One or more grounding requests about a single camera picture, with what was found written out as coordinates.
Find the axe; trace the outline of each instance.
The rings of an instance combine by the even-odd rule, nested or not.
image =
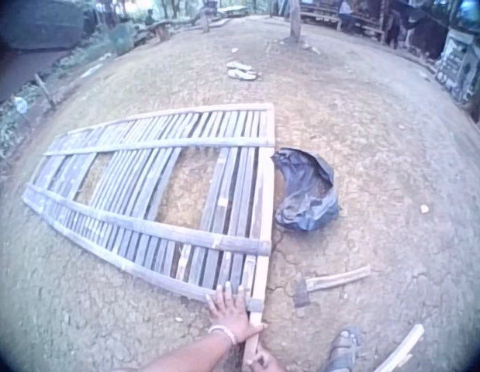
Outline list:
[[[309,292],[338,287],[351,283],[352,281],[359,281],[369,275],[371,275],[371,265],[342,274],[312,277],[310,279],[305,279],[304,277],[299,278],[295,282],[295,295],[293,296],[295,307],[302,308],[310,304]]]

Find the flip-flop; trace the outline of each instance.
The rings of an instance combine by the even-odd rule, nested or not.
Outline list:
[[[226,64],[227,68],[236,68],[237,70],[242,70],[242,71],[250,71],[252,69],[252,66],[248,66],[246,64],[241,64],[240,62],[228,62]]]
[[[357,327],[341,329],[340,333],[331,343],[330,356],[324,368],[319,372],[352,372],[357,349],[361,345],[361,334]]]
[[[248,74],[247,72],[243,72],[242,70],[237,69],[228,70],[227,74],[230,76],[230,78],[240,80],[255,80],[257,78],[257,75]]]

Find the person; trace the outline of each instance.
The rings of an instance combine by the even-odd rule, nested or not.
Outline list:
[[[386,45],[390,46],[393,42],[393,49],[398,47],[398,36],[400,34],[400,13],[392,10],[388,15],[388,25],[386,27]]]
[[[352,10],[348,1],[350,0],[343,0],[343,2],[341,2],[338,16],[341,19],[341,29],[349,33],[352,33],[355,26],[355,18],[353,16],[354,11]]]
[[[153,17],[153,9],[148,9],[147,13],[147,17],[145,18],[145,26],[153,25],[155,23],[155,19]]]
[[[217,363],[230,349],[267,328],[253,325],[248,320],[245,291],[239,286],[233,296],[231,284],[225,288],[218,285],[214,299],[207,296],[212,326],[206,336],[181,346],[145,367],[123,369],[118,372],[212,372]],[[348,327],[340,332],[332,343],[329,363],[320,372],[351,372],[354,370],[357,346],[360,344],[358,331]],[[286,372],[281,362],[259,344],[256,355],[247,360],[252,372]]]

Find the axe head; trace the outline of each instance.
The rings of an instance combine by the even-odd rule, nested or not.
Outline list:
[[[295,295],[293,296],[296,308],[303,308],[310,304],[309,292],[307,291],[307,282],[304,277],[295,279]]]

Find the hand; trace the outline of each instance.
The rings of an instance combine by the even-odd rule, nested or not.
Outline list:
[[[224,291],[222,285],[217,286],[216,298],[214,300],[209,295],[206,297],[212,325],[227,327],[235,335],[238,343],[244,343],[247,339],[262,332],[267,327],[264,323],[252,325],[248,321],[245,290],[241,286],[238,287],[238,294],[235,298],[233,298],[229,281],[226,282]]]
[[[271,353],[264,349],[260,343],[257,354],[247,364],[253,372],[286,372],[285,367]]]

